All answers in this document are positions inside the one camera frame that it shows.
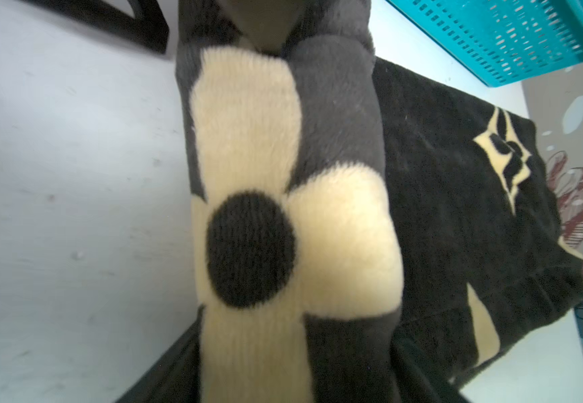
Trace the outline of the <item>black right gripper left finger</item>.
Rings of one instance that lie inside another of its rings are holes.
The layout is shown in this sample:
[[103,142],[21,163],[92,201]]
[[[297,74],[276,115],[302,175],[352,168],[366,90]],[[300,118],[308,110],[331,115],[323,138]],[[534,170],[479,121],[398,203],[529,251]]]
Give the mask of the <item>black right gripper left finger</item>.
[[200,401],[200,335],[204,307],[192,325],[126,391],[117,403],[198,403]]

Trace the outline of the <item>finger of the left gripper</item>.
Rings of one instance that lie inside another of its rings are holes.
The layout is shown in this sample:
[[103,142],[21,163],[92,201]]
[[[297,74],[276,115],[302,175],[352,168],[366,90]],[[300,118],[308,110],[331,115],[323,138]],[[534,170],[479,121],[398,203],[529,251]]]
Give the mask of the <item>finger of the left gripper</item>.
[[102,0],[30,0],[28,3],[165,55],[170,28],[155,0],[128,1],[132,15]]

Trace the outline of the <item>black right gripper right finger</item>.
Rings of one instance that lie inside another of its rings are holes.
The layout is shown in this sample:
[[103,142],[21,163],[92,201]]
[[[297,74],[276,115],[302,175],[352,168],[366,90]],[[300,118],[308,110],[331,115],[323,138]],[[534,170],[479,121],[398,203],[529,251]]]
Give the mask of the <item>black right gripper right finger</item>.
[[393,337],[391,357],[402,402],[469,403],[410,339]]

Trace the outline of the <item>black pillowcase with cream flowers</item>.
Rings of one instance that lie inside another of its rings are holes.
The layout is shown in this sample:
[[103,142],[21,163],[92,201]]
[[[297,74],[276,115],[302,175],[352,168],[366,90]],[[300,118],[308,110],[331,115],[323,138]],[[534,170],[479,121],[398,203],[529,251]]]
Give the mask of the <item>black pillowcase with cream flowers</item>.
[[583,299],[533,122],[376,57],[370,9],[179,4],[199,402],[402,402],[393,337],[459,391]]

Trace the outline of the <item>teal plastic basket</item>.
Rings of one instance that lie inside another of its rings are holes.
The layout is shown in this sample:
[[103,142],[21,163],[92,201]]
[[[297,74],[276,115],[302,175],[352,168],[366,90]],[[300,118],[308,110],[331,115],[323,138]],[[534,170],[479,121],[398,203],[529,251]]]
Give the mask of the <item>teal plastic basket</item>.
[[488,87],[583,63],[583,1],[408,0],[392,6]]

